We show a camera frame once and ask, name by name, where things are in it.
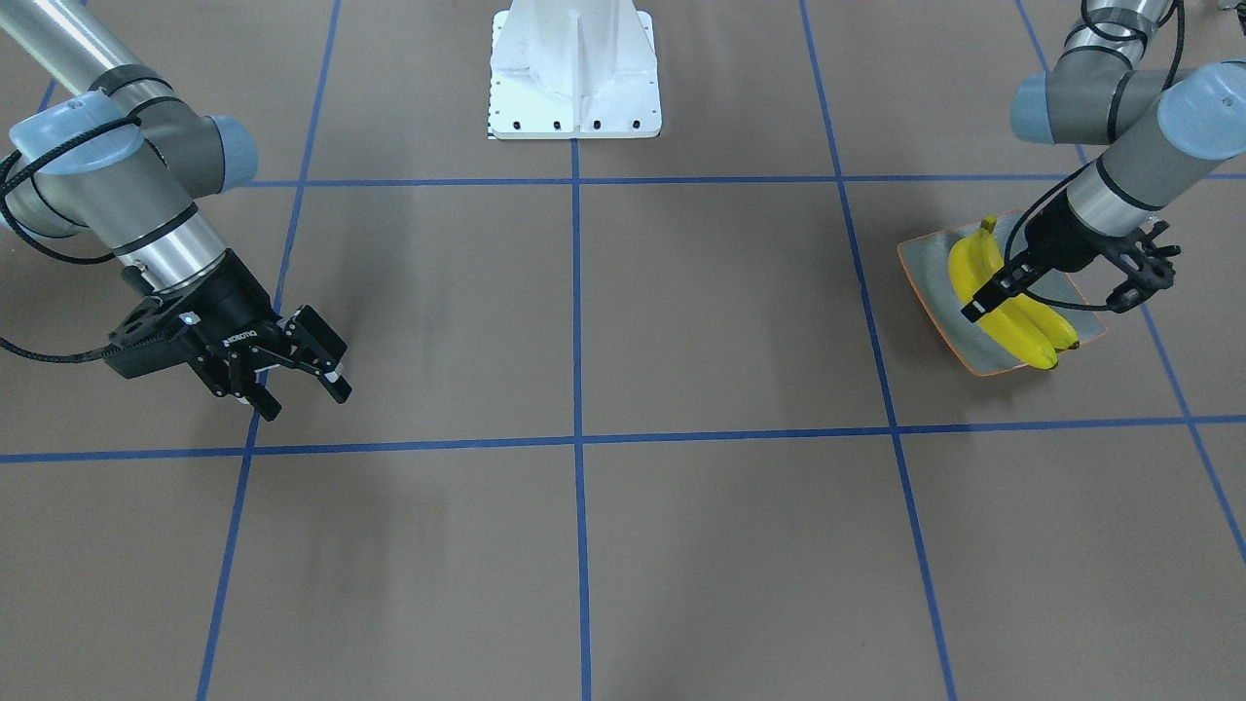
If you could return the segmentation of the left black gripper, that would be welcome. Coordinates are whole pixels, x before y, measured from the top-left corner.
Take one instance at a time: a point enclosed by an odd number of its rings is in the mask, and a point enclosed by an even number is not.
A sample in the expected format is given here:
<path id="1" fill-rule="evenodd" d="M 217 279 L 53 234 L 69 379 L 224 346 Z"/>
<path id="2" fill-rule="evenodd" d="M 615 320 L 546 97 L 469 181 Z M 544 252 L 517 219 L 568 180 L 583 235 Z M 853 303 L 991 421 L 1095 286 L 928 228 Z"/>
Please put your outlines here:
<path id="1" fill-rule="evenodd" d="M 1087 227 L 1068 200 L 1047 203 L 1024 222 L 1022 232 L 1024 252 L 1006 259 L 997 270 L 987 265 L 989 276 L 961 309 L 969 322 L 979 322 L 1007 299 L 1028 293 L 1045 271 L 1075 274 L 1089 266 L 1096 256 L 1101 256 L 1096 247 L 1099 237 L 1106 237 Z"/>

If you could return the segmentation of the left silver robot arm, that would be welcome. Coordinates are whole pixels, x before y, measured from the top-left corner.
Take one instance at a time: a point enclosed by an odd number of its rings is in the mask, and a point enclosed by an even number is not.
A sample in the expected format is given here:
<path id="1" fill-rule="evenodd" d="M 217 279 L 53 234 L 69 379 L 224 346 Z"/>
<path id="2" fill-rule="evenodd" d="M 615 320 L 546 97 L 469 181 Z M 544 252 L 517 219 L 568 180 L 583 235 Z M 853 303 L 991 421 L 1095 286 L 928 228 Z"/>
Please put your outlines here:
<path id="1" fill-rule="evenodd" d="M 1050 274 L 1106 259 L 1125 274 L 1105 310 L 1124 314 L 1171 288 L 1177 245 L 1158 245 L 1159 212 L 1245 149 L 1242 59 L 1141 70 L 1148 45 L 1180 1 L 1084 1 L 1063 54 L 1029 76 L 1011 103 L 1015 136 L 1050 144 L 1099 144 L 1101 154 L 1050 188 L 1015 222 L 1025 247 L 971 294 L 962 314 L 979 322 Z"/>

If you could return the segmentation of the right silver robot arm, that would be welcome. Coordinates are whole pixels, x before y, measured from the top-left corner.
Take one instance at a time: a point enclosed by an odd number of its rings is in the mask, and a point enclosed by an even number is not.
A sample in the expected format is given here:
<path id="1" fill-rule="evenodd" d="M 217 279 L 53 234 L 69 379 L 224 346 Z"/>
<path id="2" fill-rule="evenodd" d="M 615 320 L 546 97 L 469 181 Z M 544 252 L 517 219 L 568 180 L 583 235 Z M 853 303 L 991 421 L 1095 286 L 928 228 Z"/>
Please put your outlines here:
<path id="1" fill-rule="evenodd" d="M 54 240 L 93 235 L 95 265 L 120 261 L 140 296 L 105 347 L 37 354 L 39 362 L 101 360 L 122 379 L 187 365 L 217 396 L 263 420 L 280 403 L 269 369 L 315 376 L 331 398 L 351 393 L 346 342 L 309 306 L 277 314 L 263 284 L 201 212 L 203 197 L 245 186 L 258 167 L 244 125 L 197 115 L 76 1 L 5 1 L 2 30 L 69 92 L 14 125 L 2 161 L 2 220 L 35 252 L 80 265 Z"/>

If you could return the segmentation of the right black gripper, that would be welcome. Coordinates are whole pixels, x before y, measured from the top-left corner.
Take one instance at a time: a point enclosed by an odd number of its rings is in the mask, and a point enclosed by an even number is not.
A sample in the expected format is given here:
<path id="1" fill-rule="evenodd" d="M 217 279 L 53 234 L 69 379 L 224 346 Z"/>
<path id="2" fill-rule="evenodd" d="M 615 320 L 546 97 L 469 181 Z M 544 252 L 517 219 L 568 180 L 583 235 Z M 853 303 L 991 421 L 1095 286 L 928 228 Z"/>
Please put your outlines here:
<path id="1" fill-rule="evenodd" d="M 212 393 L 239 398 L 267 422 L 282 403 L 259 382 L 260 369 L 309 374 L 335 403 L 353 392 L 340 369 L 346 339 L 312 306 L 277 322 L 269 293 L 232 249 L 183 288 L 143 298 L 110 332 L 108 351 L 105 364 L 125 379 L 188 365 Z"/>

